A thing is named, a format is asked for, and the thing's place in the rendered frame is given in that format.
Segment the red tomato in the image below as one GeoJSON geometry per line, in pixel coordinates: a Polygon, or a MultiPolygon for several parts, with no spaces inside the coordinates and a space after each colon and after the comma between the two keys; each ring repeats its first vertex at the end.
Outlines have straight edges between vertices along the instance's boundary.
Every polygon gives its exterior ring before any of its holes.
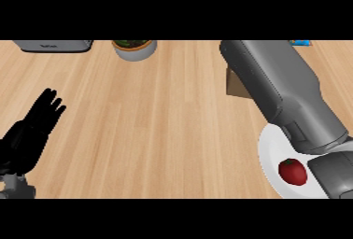
{"type": "Polygon", "coordinates": [[[281,179],[291,185],[301,186],[307,181],[307,173],[297,159],[287,159],[279,164],[281,179]]]}

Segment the brown cardboard box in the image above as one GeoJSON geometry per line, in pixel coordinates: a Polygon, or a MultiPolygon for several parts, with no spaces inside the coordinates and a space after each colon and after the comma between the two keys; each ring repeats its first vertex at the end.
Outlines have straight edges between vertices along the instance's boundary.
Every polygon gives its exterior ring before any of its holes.
{"type": "Polygon", "coordinates": [[[226,94],[242,98],[251,98],[239,77],[231,68],[226,69],[226,94]]]}

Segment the white plate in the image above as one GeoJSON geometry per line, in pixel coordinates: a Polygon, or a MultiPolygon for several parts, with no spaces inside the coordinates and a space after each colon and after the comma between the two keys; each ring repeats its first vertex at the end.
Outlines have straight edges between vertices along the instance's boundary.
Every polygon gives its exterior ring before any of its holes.
{"type": "Polygon", "coordinates": [[[322,190],[321,184],[313,177],[307,162],[316,158],[316,155],[299,153],[288,141],[281,127],[267,124],[260,133],[259,141],[260,166],[270,185],[285,199],[327,199],[328,196],[322,190]],[[287,159],[296,159],[301,162],[307,181],[301,186],[288,184],[279,174],[281,162],[287,159]]]}

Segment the potted plant in grey pot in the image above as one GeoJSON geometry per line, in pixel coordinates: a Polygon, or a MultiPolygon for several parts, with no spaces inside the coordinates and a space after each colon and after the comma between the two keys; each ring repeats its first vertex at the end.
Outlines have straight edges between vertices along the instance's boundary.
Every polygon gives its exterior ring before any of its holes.
{"type": "Polygon", "coordinates": [[[112,42],[114,50],[120,58],[129,62],[139,62],[148,59],[157,49],[157,41],[148,40],[140,46],[135,48],[121,47],[115,42],[112,42]]]}

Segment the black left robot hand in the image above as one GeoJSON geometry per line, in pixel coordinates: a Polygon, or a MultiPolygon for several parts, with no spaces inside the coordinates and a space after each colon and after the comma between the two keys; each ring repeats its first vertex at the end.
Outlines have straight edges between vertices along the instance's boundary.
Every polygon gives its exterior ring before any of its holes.
{"type": "Polygon", "coordinates": [[[49,135],[67,109],[56,90],[40,94],[25,118],[16,121],[0,139],[0,176],[24,175],[37,165],[49,135]]]}

